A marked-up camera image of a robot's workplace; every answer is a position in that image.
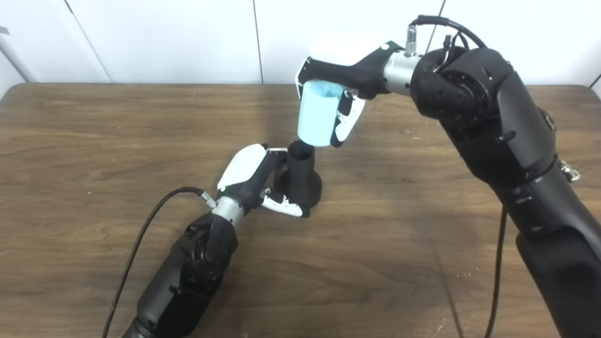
cable connector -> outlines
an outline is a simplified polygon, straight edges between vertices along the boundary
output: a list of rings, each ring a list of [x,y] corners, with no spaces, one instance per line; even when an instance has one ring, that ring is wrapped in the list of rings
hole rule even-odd
[[[409,25],[407,27],[407,42],[405,43],[405,56],[414,57],[417,55],[417,27]]]
[[[203,191],[202,194],[199,195],[200,198],[202,198],[204,200],[204,203],[211,209],[215,209],[217,207],[217,202],[215,202],[215,200],[213,199],[213,197],[211,197],[211,195],[207,194],[205,191]]]

black cable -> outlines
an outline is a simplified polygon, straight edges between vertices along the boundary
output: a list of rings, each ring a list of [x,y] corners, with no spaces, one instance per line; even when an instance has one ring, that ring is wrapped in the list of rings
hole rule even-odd
[[[105,329],[102,332],[102,338],[106,338],[109,334],[109,327],[111,326],[112,318],[115,315],[115,309],[117,308],[117,303],[119,303],[119,297],[121,297],[121,291],[123,291],[123,286],[125,285],[125,281],[127,280],[129,269],[132,267],[133,259],[136,256],[136,253],[138,252],[138,247],[142,242],[142,238],[144,237],[144,234],[146,233],[150,222],[152,222],[154,216],[156,216],[157,212],[160,210],[163,204],[165,204],[165,202],[167,202],[171,197],[179,194],[180,192],[193,192],[196,195],[201,196],[204,191],[200,188],[194,188],[193,186],[183,186],[179,189],[175,189],[166,196],[164,196],[163,199],[161,199],[161,201],[154,207],[152,212],[150,212],[150,215],[148,215],[148,218],[142,226],[142,229],[140,229],[138,238],[136,238],[136,241],[133,243],[132,252],[129,254],[129,258],[127,259],[127,263],[125,264],[125,270],[123,271],[123,275],[121,275],[121,281],[119,282],[119,287],[117,287],[117,293],[115,293],[115,298],[113,299],[109,315],[106,318]]]
[[[472,39],[472,41],[476,45],[478,45],[478,47],[486,48],[486,44],[482,40],[480,40],[480,38],[476,34],[474,34],[472,31],[470,31],[463,25],[460,25],[459,23],[457,23],[453,20],[449,20],[449,18],[447,18],[447,17],[420,15],[420,16],[418,16],[417,19],[415,19],[411,22],[411,25],[417,25],[417,26],[440,25],[440,26],[452,27],[452,28],[455,28],[456,30],[464,33],[465,36]]]
[[[495,326],[496,310],[499,306],[499,290],[501,288],[501,262],[503,258],[503,243],[505,242],[505,228],[507,225],[507,210],[505,207],[501,209],[501,224],[499,225],[499,239],[496,245],[496,262],[495,262],[495,285],[492,291],[492,305],[490,309],[490,318],[486,334],[484,338],[490,338],[492,329]]]
[[[465,49],[469,49],[469,43],[468,43],[467,39],[465,39],[465,36],[463,36],[463,34],[461,34],[461,32],[457,32],[457,34],[455,36],[459,36],[459,38],[461,39],[461,42],[463,43],[463,47]]]

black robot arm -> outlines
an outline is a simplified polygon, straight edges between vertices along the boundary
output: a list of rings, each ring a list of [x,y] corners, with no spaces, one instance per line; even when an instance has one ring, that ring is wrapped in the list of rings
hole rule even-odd
[[[456,37],[447,36],[443,49],[419,56],[415,30],[423,24],[456,28],[457,36],[471,38],[478,48],[460,48]],[[410,96],[420,114],[439,120],[472,174],[490,185],[519,229],[517,247],[560,335],[601,337],[601,227],[569,185],[578,173],[556,153],[550,115],[536,107],[497,51],[446,18],[420,16],[409,25],[404,52],[387,43],[369,60],[386,53],[388,60],[365,63],[380,70],[372,76],[379,85],[370,85],[376,91],[349,80],[346,73],[354,66],[319,64],[317,73],[305,64],[299,73],[341,79],[340,84],[365,91],[367,99]],[[326,69],[341,73],[324,75]]]

silver metal connector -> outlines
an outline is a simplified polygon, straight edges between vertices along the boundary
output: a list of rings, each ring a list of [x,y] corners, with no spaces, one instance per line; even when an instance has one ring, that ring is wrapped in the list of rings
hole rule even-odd
[[[211,195],[207,194],[203,191],[203,194],[200,195],[200,198],[204,200],[204,203],[211,209],[214,209],[217,206],[217,202],[211,197]]]
[[[407,42],[405,43],[405,56],[414,57],[417,55],[417,27],[409,25],[407,27]]]
[[[580,179],[578,170],[573,169],[566,161],[560,162],[560,169],[568,182],[573,183]]]

metal clip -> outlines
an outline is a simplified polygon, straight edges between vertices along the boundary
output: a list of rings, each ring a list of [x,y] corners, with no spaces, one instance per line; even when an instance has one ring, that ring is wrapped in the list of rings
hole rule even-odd
[[[560,169],[568,182],[573,183],[580,179],[578,170],[572,169],[566,161],[560,161]]]

